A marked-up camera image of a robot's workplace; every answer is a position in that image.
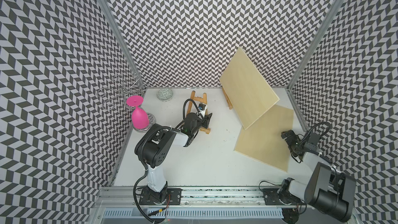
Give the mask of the plywood board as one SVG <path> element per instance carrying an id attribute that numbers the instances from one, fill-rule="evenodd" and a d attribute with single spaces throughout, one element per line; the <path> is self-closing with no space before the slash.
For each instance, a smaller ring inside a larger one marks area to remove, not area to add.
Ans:
<path id="1" fill-rule="evenodd" d="M 279 101 L 272 87 L 240 47 L 222 73 L 220 83 L 245 130 Z"/>
<path id="2" fill-rule="evenodd" d="M 234 150 L 287 172 L 290 151 L 282 132 L 292 130 L 294 111 L 273 106 L 248 129 L 241 129 Z"/>

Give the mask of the small wooden easel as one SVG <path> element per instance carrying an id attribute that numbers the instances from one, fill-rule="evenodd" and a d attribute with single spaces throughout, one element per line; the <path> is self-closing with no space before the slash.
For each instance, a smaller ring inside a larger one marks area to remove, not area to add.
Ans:
<path id="1" fill-rule="evenodd" d="M 232 105 L 232 103 L 231 103 L 231 101 L 230 101 L 230 99 L 229 99 L 229 97 L 228 97 L 226 91 L 224 90 L 223 87 L 221 87 L 221 89 L 222 89 L 223 95 L 224 95 L 224 97 L 225 97 L 225 100 L 226 100 L 226 102 L 227 102 L 228 108 L 229 108 L 230 110 L 232 110 L 232 109 L 233 109 L 233 105 Z"/>

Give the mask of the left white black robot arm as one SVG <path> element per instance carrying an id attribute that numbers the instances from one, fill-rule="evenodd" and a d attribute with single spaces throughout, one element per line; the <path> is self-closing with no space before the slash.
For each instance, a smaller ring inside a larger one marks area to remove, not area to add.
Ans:
<path id="1" fill-rule="evenodd" d="M 188 113 L 175 128 L 155 124 L 149 129 L 135 147 L 135 154 L 145 169 L 143 178 L 147 179 L 143 193 L 155 202 L 166 199 L 168 183 L 161 168 L 162 163 L 172 145 L 190 146 L 201 128 L 208 129 L 211 118 L 212 113 Z"/>

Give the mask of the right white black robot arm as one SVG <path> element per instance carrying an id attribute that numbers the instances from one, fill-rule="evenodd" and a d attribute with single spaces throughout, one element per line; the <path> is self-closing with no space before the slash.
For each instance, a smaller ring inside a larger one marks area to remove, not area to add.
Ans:
<path id="1" fill-rule="evenodd" d="M 321 154 L 318 142 L 325 134 L 312 130 L 307 131 L 303 137 L 292 130 L 281 133 L 291 156 L 298 158 L 298 163 L 305 164 L 312 175 L 306 183 L 291 177 L 284 179 L 277 193 L 280 202 L 285 205 L 306 204 L 345 223 L 352 216 L 356 180 L 339 171 Z"/>

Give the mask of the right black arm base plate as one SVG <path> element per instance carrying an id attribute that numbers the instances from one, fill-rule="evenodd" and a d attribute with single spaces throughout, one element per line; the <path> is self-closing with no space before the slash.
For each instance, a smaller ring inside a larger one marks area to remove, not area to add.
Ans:
<path id="1" fill-rule="evenodd" d="M 300 198 L 288 193 L 287 191 L 279 192 L 279 188 L 263 188 L 261 189 L 265 205 L 280 206 L 305 206 L 306 203 Z"/>

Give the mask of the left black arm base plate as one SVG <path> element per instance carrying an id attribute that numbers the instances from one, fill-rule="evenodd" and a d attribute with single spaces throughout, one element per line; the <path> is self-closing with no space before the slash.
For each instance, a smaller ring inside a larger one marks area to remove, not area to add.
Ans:
<path id="1" fill-rule="evenodd" d="M 182 189 L 168 188 L 161 192 L 155 192 L 149 187 L 141 191 L 140 205 L 180 205 Z"/>

